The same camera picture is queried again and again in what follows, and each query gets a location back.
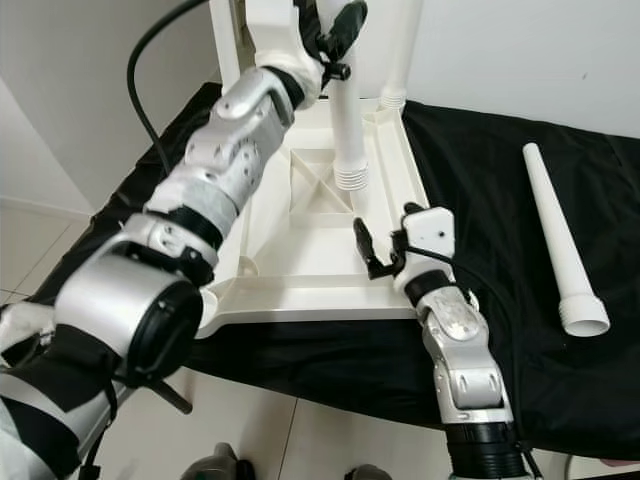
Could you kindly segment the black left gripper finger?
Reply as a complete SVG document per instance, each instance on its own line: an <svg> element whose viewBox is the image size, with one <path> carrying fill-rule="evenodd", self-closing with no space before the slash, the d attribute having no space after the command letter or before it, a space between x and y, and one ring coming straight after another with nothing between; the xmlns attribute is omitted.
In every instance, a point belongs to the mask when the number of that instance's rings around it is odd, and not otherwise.
<svg viewBox="0 0 640 480"><path fill-rule="evenodd" d="M369 15L365 0L344 0L324 35L325 49L351 49Z"/></svg>

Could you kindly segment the white plastic table leg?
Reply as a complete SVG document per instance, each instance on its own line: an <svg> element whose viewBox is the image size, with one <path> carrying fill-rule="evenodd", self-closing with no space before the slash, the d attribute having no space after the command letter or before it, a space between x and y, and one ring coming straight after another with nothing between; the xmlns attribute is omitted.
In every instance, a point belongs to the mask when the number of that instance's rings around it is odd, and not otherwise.
<svg viewBox="0 0 640 480"><path fill-rule="evenodd" d="M399 9L394 23L396 28L393 31L388 76L379 96L380 110L402 110L406 105L408 79L424 4L425 0L403 0Z"/></svg>
<svg viewBox="0 0 640 480"><path fill-rule="evenodd" d="M207 0L223 93L241 77L246 59L241 51L243 15L239 5L241 0Z"/></svg>
<svg viewBox="0 0 640 480"><path fill-rule="evenodd" d="M369 159L364 148L364 124L358 101L357 69L352 67L348 79L334 79L328 87L335 186L347 192L362 191L369 184Z"/></svg>
<svg viewBox="0 0 640 480"><path fill-rule="evenodd" d="M572 337L599 337L611 329L611 319L582 264L544 157L536 143L526 143L522 155L556 279L559 321Z"/></svg>

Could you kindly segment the white plastic table top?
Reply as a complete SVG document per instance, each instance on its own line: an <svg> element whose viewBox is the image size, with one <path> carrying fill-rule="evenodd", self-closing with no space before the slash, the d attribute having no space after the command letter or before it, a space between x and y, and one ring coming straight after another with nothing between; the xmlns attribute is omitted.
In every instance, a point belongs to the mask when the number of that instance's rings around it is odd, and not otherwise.
<svg viewBox="0 0 640 480"><path fill-rule="evenodd" d="M403 206L424 205L428 195L401 110L371 99L360 108L366 187L337 186L328 102L301 111L221 244L198 338L229 324L415 319L390 278L369 278L353 223L364 220L380 259L387 259Z"/></svg>

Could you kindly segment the grey robot right leg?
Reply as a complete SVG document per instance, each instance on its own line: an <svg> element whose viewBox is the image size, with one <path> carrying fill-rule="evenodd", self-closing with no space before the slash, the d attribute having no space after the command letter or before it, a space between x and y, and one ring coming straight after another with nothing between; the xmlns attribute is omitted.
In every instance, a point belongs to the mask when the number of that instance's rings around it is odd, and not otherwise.
<svg viewBox="0 0 640 480"><path fill-rule="evenodd" d="M393 480L387 471L371 463L362 463L349 470L343 480Z"/></svg>

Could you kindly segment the grey robot leg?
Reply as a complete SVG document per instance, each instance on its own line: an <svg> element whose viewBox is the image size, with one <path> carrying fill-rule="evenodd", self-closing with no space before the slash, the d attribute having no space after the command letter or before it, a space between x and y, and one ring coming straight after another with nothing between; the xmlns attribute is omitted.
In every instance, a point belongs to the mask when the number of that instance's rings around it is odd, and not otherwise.
<svg viewBox="0 0 640 480"><path fill-rule="evenodd" d="M349 470L343 480L393 480L387 471L371 463L362 463Z"/></svg>
<svg viewBox="0 0 640 480"><path fill-rule="evenodd" d="M191 463L180 480L257 480L255 467L242 460L232 445L221 442L209 456Z"/></svg>

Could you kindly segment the black cloth table cover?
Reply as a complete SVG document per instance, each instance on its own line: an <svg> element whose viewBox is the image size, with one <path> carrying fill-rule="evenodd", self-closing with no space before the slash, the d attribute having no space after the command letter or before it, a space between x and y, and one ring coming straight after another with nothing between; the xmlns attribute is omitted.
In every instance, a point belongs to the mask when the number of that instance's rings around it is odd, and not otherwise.
<svg viewBox="0 0 640 480"><path fill-rule="evenodd" d="M547 451L640 461L640 140L407 102L402 115L430 204L453 211L463 283L485 307L524 438ZM611 329L564 332L522 147L541 150ZM438 428L431 361L411 319L232 324L196 340L188 369L325 406Z"/></svg>

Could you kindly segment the grey robot left leg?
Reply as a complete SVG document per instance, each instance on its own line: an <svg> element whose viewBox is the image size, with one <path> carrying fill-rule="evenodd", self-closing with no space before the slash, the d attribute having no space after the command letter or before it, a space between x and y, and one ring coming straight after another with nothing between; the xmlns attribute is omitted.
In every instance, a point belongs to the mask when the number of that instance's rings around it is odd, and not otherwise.
<svg viewBox="0 0 640 480"><path fill-rule="evenodd" d="M180 480L257 480L255 467L242 460L232 445L221 442L209 456L191 463Z"/></svg>

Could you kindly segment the black metal table frame bar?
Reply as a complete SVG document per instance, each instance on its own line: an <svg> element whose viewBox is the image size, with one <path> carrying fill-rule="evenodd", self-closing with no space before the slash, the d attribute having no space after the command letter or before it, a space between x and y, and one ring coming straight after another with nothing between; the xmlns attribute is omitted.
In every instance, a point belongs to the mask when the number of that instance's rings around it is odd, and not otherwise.
<svg viewBox="0 0 640 480"><path fill-rule="evenodd" d="M179 393L177 389L168 383L168 380L173 378L173 374L166 376L166 378L157 378L148 383L146 387L156 394L157 397L163 399L169 406L175 408L175 410L183 413L183 415L191 415L195 407L188 401L182 393Z"/></svg>

